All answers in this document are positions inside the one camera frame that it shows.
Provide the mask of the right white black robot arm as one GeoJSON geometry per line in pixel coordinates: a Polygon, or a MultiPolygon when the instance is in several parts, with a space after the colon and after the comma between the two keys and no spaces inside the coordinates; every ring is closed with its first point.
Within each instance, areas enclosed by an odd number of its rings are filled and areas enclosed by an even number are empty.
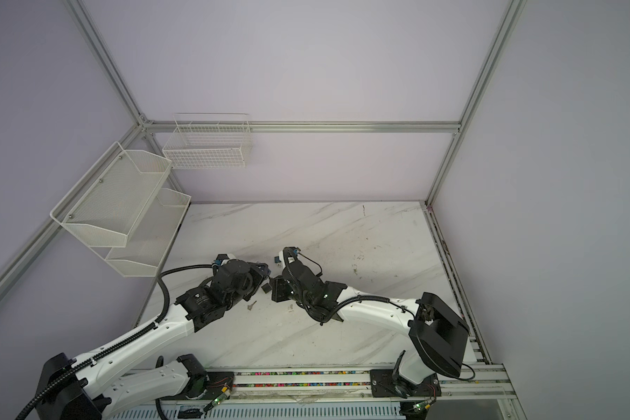
{"type": "Polygon", "coordinates": [[[438,295],[425,292],[418,299],[392,299],[368,294],[345,283],[329,282],[314,273],[295,248],[275,258],[282,274],[269,280],[271,300],[292,300],[309,318],[323,326],[332,321],[363,322],[401,334],[412,348],[402,350],[390,371],[390,395],[413,397],[423,383],[437,376],[472,381],[462,376],[469,327],[438,295]]]}

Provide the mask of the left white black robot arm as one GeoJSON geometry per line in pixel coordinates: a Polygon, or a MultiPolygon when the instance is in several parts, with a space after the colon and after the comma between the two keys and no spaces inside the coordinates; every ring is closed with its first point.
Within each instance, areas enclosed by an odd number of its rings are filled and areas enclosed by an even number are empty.
{"type": "Polygon", "coordinates": [[[201,396],[208,373],[193,355],[134,376],[129,372],[250,300],[271,274],[268,264],[238,259],[210,267],[211,278],[175,300],[166,299],[156,318],[75,358],[60,353],[48,360],[33,400],[18,417],[36,411],[41,419],[109,419],[161,397],[201,396]]]}

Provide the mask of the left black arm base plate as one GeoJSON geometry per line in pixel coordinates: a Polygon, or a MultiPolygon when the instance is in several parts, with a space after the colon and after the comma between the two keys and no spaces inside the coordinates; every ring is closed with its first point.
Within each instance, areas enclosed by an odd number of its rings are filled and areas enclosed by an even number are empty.
{"type": "Polygon", "coordinates": [[[211,401],[222,393],[223,387],[231,388],[236,375],[231,371],[208,372],[205,377],[196,379],[187,390],[189,400],[211,401]]]}

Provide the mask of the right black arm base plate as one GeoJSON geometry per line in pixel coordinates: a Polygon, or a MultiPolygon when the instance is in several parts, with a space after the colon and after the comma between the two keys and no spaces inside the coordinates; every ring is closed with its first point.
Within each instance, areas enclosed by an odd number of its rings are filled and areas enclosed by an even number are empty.
{"type": "Polygon", "coordinates": [[[440,397],[440,382],[436,374],[426,376],[421,383],[411,383],[391,369],[372,369],[369,371],[370,387],[373,397],[398,397],[402,399],[417,397],[440,397]]]}

